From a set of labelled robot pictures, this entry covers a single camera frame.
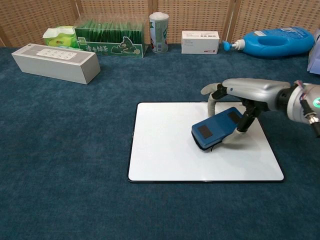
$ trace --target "robotic hand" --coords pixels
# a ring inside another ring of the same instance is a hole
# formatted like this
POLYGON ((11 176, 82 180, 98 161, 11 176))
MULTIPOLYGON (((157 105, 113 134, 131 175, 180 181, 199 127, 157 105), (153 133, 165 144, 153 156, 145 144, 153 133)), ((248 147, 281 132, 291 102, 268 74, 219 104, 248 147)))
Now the robotic hand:
POLYGON ((225 137, 223 143, 232 143, 247 132, 261 112, 283 111, 290 120, 310 124, 320 137, 320 85, 273 81, 255 78, 230 78, 222 83, 212 83, 201 90, 209 95, 208 115, 215 114, 216 101, 226 95, 240 98, 246 107, 243 117, 234 132, 225 137))

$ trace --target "green light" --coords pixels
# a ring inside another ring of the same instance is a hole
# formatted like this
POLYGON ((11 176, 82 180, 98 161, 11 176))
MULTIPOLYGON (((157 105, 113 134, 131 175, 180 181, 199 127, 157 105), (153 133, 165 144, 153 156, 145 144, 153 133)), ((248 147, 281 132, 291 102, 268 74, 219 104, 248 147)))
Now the green light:
POLYGON ((320 108, 320 97, 316 98, 313 101, 313 106, 315 106, 316 108, 320 108))

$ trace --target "tissue box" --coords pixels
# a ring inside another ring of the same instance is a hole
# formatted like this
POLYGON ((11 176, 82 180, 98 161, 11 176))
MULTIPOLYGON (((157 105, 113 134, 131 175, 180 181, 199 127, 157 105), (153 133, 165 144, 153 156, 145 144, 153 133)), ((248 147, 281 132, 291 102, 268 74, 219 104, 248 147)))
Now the tissue box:
POLYGON ((182 31, 182 54, 217 54, 219 47, 217 31, 182 31))
POLYGON ((320 74, 320 29, 314 34, 315 45, 309 52, 307 71, 312 74, 320 74))
POLYGON ((47 46, 78 48, 76 34, 72 26, 48 28, 42 38, 47 46))

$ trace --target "green packaging box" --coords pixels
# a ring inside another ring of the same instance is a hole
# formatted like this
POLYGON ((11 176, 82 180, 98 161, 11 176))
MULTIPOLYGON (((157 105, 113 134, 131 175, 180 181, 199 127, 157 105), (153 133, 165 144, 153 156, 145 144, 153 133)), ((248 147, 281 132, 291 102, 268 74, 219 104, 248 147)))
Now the green packaging box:
POLYGON ((79 48, 97 55, 143 58, 146 20, 141 15, 81 14, 74 25, 79 48))

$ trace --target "white canister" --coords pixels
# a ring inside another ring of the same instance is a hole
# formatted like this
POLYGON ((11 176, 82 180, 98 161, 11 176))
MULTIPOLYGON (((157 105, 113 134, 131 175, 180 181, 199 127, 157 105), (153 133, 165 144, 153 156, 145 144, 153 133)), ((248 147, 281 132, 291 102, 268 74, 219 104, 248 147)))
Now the white canister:
POLYGON ((154 12, 149 16, 151 50, 161 54, 168 51, 167 32, 169 15, 154 12))

